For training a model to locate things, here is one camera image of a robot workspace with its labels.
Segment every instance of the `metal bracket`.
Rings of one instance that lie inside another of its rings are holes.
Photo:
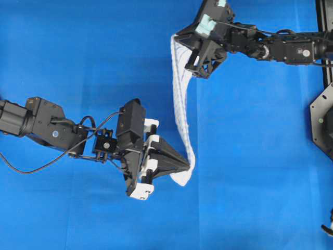
[[[310,105],[312,140],[333,160],[333,150],[325,144],[323,136],[324,117],[333,107],[333,83]]]

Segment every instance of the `blue tablecloth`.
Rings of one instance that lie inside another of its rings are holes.
[[[170,37],[201,0],[0,1],[0,96],[41,96],[78,122],[101,122],[132,98],[185,155],[172,100]],[[237,21],[316,31],[311,0],[230,0]],[[230,55],[188,92],[198,163],[186,187],[155,181],[147,202],[125,196],[112,165],[64,158],[32,176],[0,164],[0,249],[331,249],[320,230],[333,206],[333,168],[312,142],[308,105],[320,68]],[[108,123],[116,128],[117,119]],[[0,136],[23,170],[59,155]],[[87,145],[87,153],[92,142]]]

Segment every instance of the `white cloth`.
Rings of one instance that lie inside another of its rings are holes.
[[[184,142],[187,158],[190,163],[190,169],[181,173],[171,174],[171,178],[181,186],[185,186],[191,179],[196,157],[193,152],[191,141],[189,138],[189,125],[187,123],[187,87],[192,78],[192,73],[185,70],[192,51],[185,46],[177,43],[171,37],[171,54],[172,54],[172,69],[173,69],[173,102],[175,110],[175,119],[178,131]]]

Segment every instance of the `black metal frame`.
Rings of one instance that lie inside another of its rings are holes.
[[[333,29],[333,0],[316,0],[317,19],[319,32]],[[323,60],[323,64],[331,65],[331,61]],[[333,72],[331,68],[323,68],[324,88],[333,83]]]

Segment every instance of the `teal connector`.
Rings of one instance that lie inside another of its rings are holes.
[[[206,38],[209,37],[210,33],[214,30],[216,22],[207,14],[204,14],[201,22],[196,28],[196,32]]]

